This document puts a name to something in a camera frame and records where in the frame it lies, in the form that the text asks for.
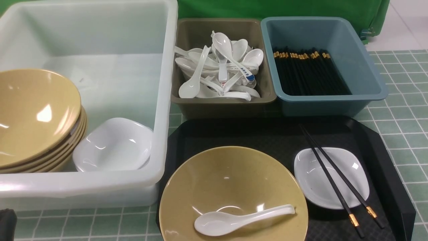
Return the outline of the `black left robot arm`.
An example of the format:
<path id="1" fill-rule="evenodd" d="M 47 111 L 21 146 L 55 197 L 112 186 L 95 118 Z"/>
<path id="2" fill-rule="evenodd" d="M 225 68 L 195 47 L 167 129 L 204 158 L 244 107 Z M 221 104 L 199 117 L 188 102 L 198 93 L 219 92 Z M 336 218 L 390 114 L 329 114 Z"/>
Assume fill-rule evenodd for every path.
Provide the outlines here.
<path id="1" fill-rule="evenodd" d="M 0 240 L 13 241 L 17 224 L 17 215 L 13 209 L 0 211 Z"/>

